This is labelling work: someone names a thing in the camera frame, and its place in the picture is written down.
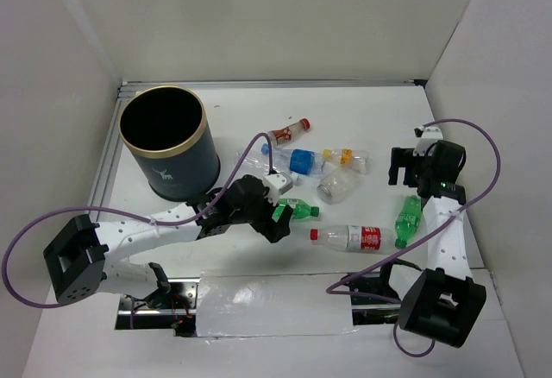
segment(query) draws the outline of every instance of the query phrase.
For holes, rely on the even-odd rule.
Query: white floor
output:
[[[126,103],[145,87],[124,86],[120,103]],[[235,151],[254,134],[280,128],[301,117],[310,120],[312,129],[293,148],[368,149],[370,174],[363,177],[359,190],[339,205],[318,200],[316,181],[305,178],[288,194],[319,205],[321,219],[295,223],[292,235],[278,244],[268,243],[249,227],[235,227],[224,236],[167,246],[138,255],[133,261],[156,261],[170,277],[293,275],[300,290],[301,285],[310,285],[305,279],[311,276],[303,274],[347,273],[381,257],[316,248],[309,244],[308,230],[332,224],[393,227],[404,196],[413,190],[387,185],[389,154],[392,147],[414,146],[413,129],[432,119],[422,88],[281,85],[231,89],[204,86],[193,90],[204,101],[223,164],[218,186],[234,166]],[[104,162],[103,168],[111,171],[100,173],[100,191],[105,192],[96,198],[103,198],[103,205],[146,215],[173,206],[151,192],[132,156],[117,144],[116,137],[107,152],[115,157]],[[466,238],[470,266],[482,268],[469,225]],[[406,256],[423,266],[425,253],[421,247]],[[486,285],[488,297],[466,344],[459,350],[438,344],[434,353],[422,360],[398,352],[389,325],[362,326],[344,334],[328,328],[327,336],[222,339],[176,338],[170,331],[114,331],[118,297],[96,295],[74,306],[43,312],[24,376],[521,377],[489,275],[486,270],[477,269],[474,278]],[[343,299],[335,298],[336,306],[348,310],[342,305]],[[332,322],[331,311],[317,311],[316,306],[302,309],[312,310],[316,331],[323,331],[324,325]],[[424,339],[406,333],[401,333],[401,338],[413,350],[427,345]]]

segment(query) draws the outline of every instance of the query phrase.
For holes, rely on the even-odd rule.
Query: bottle with yellow label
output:
[[[359,149],[325,149],[323,157],[327,162],[351,167],[357,173],[368,173],[368,152]]]

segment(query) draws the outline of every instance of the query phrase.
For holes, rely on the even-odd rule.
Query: yellow label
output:
[[[342,151],[342,165],[348,165],[353,160],[353,151],[350,149],[343,149]]]

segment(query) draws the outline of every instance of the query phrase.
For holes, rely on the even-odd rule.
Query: red bottle cap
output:
[[[301,119],[300,122],[303,124],[304,130],[309,130],[311,128],[311,123],[306,117]]]

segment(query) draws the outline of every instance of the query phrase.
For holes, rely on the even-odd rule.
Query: robotic arm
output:
[[[415,148],[392,150],[389,184],[396,185],[398,170],[405,169],[404,184],[417,188],[428,232],[455,220],[428,241],[424,271],[396,260],[381,269],[380,278],[400,297],[401,329],[456,348],[466,341],[486,301],[486,290],[472,279],[467,264],[463,220],[466,193],[456,185],[466,163],[460,145],[442,140],[437,127],[416,129]]]
[[[293,210],[287,206],[278,222],[273,221],[272,215],[279,196],[292,187],[291,178],[283,173],[267,175],[263,180],[245,175],[232,183],[204,217],[179,226],[157,222],[195,216],[220,189],[155,214],[150,224],[135,220],[94,224],[87,214],[76,216],[43,253],[56,299],[70,304],[104,292],[127,294],[151,308],[162,306],[171,292],[163,268],[157,263],[141,265],[123,259],[167,244],[216,236],[234,224],[251,224],[270,243],[276,243],[290,234]]]

